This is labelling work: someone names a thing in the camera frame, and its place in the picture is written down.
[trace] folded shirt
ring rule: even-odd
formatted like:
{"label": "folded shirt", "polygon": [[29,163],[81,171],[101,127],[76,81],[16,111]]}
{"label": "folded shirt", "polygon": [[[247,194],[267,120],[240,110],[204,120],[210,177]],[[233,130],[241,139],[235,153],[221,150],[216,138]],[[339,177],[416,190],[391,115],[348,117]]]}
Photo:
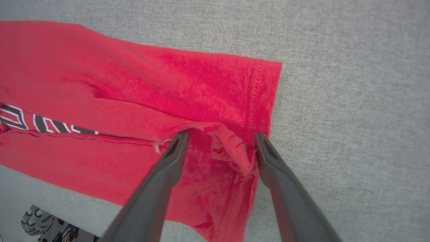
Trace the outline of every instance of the folded shirt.
{"label": "folded shirt", "polygon": [[0,22],[0,33],[0,164],[124,205],[188,130],[166,219],[210,242],[242,241],[259,178],[253,136],[269,134],[281,63],[74,24]]}

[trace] red t-shirt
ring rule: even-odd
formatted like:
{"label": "red t-shirt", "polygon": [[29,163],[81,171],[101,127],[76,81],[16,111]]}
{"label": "red t-shirt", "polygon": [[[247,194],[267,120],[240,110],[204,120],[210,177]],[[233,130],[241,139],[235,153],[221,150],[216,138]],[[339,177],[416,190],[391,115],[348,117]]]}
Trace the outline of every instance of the red t-shirt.
{"label": "red t-shirt", "polygon": [[187,129],[166,219],[242,241],[259,177],[253,136],[269,133],[281,63],[54,22],[0,22],[0,35],[1,164],[123,205]]}

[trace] gray textile background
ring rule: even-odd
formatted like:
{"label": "gray textile background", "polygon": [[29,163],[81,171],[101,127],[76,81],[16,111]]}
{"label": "gray textile background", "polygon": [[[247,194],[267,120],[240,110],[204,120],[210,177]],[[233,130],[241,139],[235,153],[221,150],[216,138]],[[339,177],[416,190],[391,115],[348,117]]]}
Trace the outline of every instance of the gray textile background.
{"label": "gray textile background", "polygon": [[[283,62],[270,139],[340,237],[430,238],[428,0],[2,0],[0,19]],[[98,235],[119,210],[4,167],[0,189],[5,242],[30,241],[19,220],[32,203]],[[202,240],[171,222],[163,239]],[[279,241],[263,185],[244,241]]]}

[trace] gray fabric surface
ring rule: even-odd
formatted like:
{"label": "gray fabric surface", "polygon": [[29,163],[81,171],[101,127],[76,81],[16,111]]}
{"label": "gray fabric surface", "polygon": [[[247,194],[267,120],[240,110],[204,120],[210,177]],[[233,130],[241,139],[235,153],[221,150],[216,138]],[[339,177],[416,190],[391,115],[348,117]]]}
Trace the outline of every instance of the gray fabric surface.
{"label": "gray fabric surface", "polygon": [[[0,1],[2,20],[79,23],[141,44],[283,62],[270,139],[340,237],[353,242],[430,237],[429,16],[428,0]],[[5,242],[15,236],[5,220],[19,220],[12,208],[32,201],[96,234],[119,209],[0,172],[17,182],[0,180],[16,198],[27,180],[43,187],[22,205],[2,196]],[[55,202],[58,192],[68,199]],[[180,224],[168,226],[164,238],[199,241]],[[244,241],[279,241],[264,186]]]}

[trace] garment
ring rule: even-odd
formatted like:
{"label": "garment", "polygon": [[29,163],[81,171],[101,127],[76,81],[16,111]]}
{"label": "garment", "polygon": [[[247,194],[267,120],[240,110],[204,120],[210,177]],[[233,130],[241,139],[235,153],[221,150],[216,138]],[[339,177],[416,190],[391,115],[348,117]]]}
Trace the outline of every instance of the garment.
{"label": "garment", "polygon": [[281,63],[138,45],[80,25],[1,22],[2,165],[123,205],[190,133],[166,219],[241,241]]}

